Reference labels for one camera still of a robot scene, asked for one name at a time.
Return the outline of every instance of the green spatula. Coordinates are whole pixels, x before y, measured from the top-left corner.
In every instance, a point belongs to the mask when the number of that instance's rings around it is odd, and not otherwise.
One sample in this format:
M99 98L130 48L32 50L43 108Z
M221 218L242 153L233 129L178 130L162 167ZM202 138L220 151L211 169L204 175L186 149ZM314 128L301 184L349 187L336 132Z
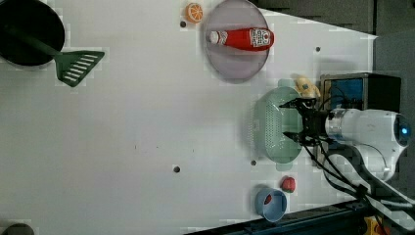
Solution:
M55 59L58 80L71 87L77 86L105 55L98 51L60 52L15 26L5 25L3 29L19 41L52 56Z

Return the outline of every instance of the green colander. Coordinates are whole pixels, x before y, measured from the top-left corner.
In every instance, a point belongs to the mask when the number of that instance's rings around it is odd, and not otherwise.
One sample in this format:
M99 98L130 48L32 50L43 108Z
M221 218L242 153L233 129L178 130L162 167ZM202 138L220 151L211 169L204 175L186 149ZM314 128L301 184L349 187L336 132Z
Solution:
M278 87L256 102L254 142L256 148L277 164L288 164L300 153L301 146L285 136L285 131L301 132L301 115L296 109L279 108L300 94L292 87Z

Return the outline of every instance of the blue bowl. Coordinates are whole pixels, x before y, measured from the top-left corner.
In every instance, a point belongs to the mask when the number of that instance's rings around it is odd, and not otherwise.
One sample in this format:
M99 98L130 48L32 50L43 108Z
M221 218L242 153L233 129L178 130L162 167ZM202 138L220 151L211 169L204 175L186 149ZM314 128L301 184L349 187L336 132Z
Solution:
M271 201L266 205L265 200L271 195ZM264 188L256 194L256 212L270 222L280 220L287 209L287 198L285 194L276 189Z

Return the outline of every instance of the black frying pan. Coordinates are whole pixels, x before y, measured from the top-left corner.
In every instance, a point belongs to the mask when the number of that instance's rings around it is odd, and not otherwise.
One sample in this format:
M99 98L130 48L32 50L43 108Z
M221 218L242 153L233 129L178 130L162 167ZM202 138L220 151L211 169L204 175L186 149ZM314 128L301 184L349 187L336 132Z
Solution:
M0 2L0 56L14 64L40 66L53 58L3 31L5 24L20 28L57 51L64 46L64 25L49 6L38 0L4 0Z

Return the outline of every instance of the red object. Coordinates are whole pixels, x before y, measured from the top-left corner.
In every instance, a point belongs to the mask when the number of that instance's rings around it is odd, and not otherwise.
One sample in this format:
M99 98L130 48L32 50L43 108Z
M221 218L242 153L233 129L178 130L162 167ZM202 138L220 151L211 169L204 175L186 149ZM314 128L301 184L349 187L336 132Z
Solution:
M210 42L244 51L265 51L274 44L274 33L258 27L213 31L210 33Z
M384 228L385 228L385 232L387 232L387 234L385 234L382 231L382 228L379 225L375 226L375 232L378 233L379 235L391 235L391 230L388 227L384 227Z
M266 196L265 202L263 203L264 205L269 204L272 201L272 197L271 195Z
M293 177L284 179L283 185L281 186L284 192L293 193L296 190L296 181Z

